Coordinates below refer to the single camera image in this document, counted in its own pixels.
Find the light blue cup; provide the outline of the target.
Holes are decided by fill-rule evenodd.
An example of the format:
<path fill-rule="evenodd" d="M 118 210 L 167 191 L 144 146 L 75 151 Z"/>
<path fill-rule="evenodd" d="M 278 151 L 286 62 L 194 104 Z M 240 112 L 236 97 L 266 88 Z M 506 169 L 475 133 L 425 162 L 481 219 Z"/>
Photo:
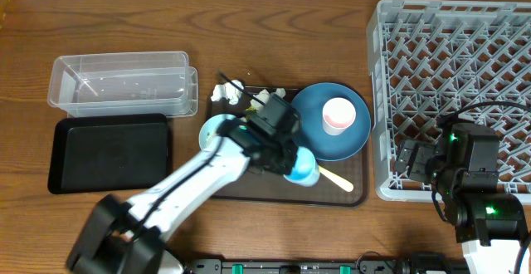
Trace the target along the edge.
<path fill-rule="evenodd" d="M 314 154 L 309 149 L 300 146 L 291 173 L 285 175 L 285 179 L 303 187 L 311 187 L 319 181 L 319 176 L 319 165 Z"/>

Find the dark blue plate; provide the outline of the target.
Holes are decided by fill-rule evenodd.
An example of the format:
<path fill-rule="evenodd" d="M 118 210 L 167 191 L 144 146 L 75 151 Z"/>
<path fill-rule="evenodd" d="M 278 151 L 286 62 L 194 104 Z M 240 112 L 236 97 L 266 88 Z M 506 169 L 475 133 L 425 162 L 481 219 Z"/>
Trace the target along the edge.
<path fill-rule="evenodd" d="M 333 98 L 349 100 L 356 118 L 340 135 L 329 135 L 323 128 L 323 108 Z M 340 161 L 355 155 L 368 141 L 372 119 L 364 99 L 347 86 L 332 82 L 317 83 L 300 91 L 291 101 L 300 113 L 300 132 L 293 137 L 298 146 L 309 149 L 323 161 Z"/>

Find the pink white cup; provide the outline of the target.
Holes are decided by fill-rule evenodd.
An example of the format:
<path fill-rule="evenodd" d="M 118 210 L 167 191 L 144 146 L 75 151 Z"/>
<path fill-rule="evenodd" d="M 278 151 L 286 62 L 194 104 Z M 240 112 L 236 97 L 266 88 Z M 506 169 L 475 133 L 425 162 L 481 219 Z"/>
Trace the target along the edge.
<path fill-rule="evenodd" d="M 357 111 L 350 100 L 335 97 L 322 109 L 323 129 L 328 135 L 341 135 L 356 120 Z"/>

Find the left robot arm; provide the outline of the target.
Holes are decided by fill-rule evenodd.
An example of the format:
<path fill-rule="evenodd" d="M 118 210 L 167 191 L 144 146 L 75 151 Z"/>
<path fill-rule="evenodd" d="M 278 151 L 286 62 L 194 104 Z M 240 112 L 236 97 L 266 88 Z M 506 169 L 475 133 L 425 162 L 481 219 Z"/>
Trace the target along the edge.
<path fill-rule="evenodd" d="M 252 164 L 289 174 L 300 120 L 253 115 L 225 119 L 210 144 L 152 188 L 120 202 L 102 198 L 92 210 L 66 259 L 73 273 L 181 273 L 167 241 L 219 189 L 238 180 Z"/>

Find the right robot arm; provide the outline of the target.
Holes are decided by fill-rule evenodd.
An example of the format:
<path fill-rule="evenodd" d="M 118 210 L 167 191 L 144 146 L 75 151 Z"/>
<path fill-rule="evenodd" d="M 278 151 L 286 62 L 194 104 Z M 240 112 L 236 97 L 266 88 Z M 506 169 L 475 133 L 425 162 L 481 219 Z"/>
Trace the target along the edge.
<path fill-rule="evenodd" d="M 452 117 L 435 143 L 401 142 L 394 169 L 428 183 L 431 200 L 472 273 L 527 273 L 530 231 L 523 204 L 497 190 L 499 136 L 485 125 Z"/>

